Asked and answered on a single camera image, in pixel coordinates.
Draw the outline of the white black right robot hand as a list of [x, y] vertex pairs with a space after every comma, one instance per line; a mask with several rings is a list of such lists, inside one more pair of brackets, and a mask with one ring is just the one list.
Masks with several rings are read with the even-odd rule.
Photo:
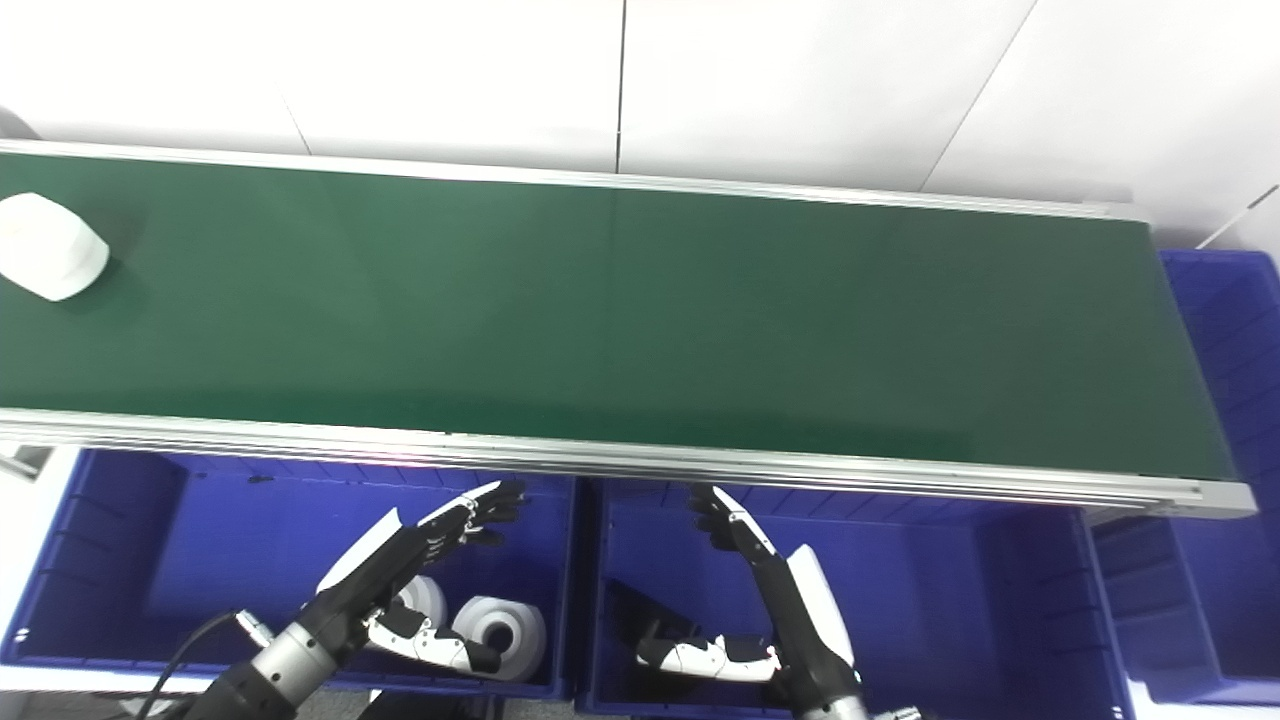
[[696, 528], [714, 548], [740, 555], [750, 568], [774, 639], [650, 635], [637, 642], [636, 662], [659, 673], [772, 684], [795, 719], [868, 719], [847, 628], [813, 550], [803, 544], [782, 555], [718, 486], [694, 486], [690, 495]]

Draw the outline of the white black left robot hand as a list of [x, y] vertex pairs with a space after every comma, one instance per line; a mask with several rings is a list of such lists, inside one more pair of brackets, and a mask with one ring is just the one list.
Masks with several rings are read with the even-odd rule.
[[500, 544], [493, 524], [512, 523], [525, 503], [524, 480], [494, 480], [445, 501], [415, 524], [396, 509], [370, 528], [317, 585], [296, 619], [343, 670], [369, 644], [401, 657], [457, 671], [497, 673], [498, 651], [438, 628], [399, 601], [426, 566], [465, 544]]

